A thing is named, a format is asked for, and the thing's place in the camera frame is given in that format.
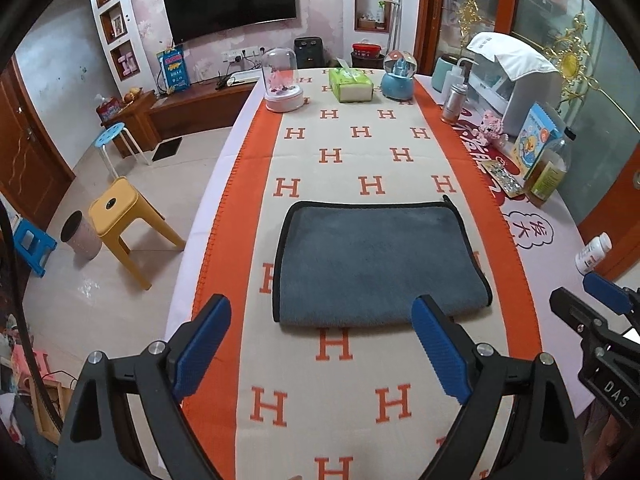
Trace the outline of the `yellow plastic stool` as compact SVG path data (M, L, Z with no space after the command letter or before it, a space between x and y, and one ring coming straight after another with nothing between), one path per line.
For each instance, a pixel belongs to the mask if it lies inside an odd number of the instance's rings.
M186 247L186 241L125 177L117 177L93 201L88 216L101 242L144 290L149 290L152 283L131 259L130 248L122 238L122 233L135 221L142 220L178 249Z

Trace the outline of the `white appliance with cloth cover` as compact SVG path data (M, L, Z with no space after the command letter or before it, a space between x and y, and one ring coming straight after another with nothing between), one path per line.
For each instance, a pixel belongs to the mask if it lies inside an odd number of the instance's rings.
M517 136L535 103L560 104L562 76L541 53L512 36L479 32L466 50L474 54L469 100L480 114L491 110L503 131Z

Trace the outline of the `colourful children's book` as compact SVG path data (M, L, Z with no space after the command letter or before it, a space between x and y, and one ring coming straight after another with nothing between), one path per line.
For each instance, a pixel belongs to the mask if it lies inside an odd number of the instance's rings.
M551 141L559 139L564 122L554 108L548 103L536 102L529 109L516 137L511 159L525 179L544 147Z

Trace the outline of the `pink waste bin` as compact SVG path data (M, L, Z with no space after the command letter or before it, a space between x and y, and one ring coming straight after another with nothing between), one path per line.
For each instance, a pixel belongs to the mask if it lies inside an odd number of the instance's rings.
M74 211L67 218L61 230L61 240L85 260L96 258L102 247L102 240L81 210Z

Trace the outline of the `blue poster board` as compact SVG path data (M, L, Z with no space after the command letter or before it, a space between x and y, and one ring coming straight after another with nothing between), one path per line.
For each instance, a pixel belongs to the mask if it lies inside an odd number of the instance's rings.
M156 58L158 64L160 64L160 73L162 74L167 94L190 88L191 81L186 69L183 47L177 46L157 52Z

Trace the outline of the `orange cream H-pattern blanket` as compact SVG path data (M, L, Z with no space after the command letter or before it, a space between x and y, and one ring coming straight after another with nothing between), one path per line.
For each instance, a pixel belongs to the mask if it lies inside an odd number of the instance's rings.
M259 107L221 196L194 308L231 325L183 402L226 479L415 479L457 416L410 324L419 296L529 359L541 336L506 219L425 90Z

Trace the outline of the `white squeeze bottle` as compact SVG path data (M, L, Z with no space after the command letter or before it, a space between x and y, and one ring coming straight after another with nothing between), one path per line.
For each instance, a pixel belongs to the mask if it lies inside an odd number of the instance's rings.
M452 69L447 73L444 84L442 85L442 102L446 103L451 87L454 84L464 84L466 81L466 73L472 70L472 66L475 61L472 58L459 58L457 63L452 66Z

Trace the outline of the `small blue step stool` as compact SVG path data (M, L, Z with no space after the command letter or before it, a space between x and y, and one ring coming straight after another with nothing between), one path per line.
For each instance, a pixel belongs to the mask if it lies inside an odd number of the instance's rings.
M58 246L58 242L25 218L21 218L17 223L13 240L16 252L30 266L32 272L38 278L42 278L46 274L44 262Z

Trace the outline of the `light blue cup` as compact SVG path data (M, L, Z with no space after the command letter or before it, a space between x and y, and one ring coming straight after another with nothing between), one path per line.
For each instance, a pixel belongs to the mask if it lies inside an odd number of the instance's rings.
M432 73L432 87L437 92L442 92L444 88L444 82L447 74L457 64L457 58L450 54L441 55L435 64L435 68Z

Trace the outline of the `black heater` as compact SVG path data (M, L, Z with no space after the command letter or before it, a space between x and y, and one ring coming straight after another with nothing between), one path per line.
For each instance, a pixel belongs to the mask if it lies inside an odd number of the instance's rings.
M295 38L294 52L298 68L319 68L326 65L323 42L320 37Z

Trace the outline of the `red pot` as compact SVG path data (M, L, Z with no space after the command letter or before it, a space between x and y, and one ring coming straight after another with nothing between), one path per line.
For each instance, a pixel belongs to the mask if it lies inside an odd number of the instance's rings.
M352 45L352 66L370 68L370 70L382 70L383 61L382 48L378 44L355 42Z

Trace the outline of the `blue snow globe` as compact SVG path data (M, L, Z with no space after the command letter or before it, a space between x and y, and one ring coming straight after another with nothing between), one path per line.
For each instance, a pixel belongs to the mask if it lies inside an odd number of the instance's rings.
M384 58L385 74L381 80L383 96L394 101L410 101L413 97L413 76L418 62L406 51L393 50Z

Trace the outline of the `bottle with green label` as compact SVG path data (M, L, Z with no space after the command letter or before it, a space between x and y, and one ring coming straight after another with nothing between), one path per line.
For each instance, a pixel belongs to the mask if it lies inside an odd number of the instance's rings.
M524 181L524 192L536 207L551 197L570 170L576 134L566 127L562 136L549 142L540 152Z

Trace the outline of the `white pill bottle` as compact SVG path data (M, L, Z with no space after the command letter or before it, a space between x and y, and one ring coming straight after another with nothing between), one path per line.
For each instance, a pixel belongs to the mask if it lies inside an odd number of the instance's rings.
M607 232L602 232L593 237L593 239L585 244L585 247L575 255L574 263L577 271L582 275L592 272L612 247L612 240Z

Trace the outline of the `purple and grey towel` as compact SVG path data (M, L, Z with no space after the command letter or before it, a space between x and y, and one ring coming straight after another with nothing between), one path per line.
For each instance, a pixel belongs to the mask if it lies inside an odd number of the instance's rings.
M409 323L431 296L448 316L492 303L458 208L297 202L286 213L272 278L272 317L283 326L359 328Z

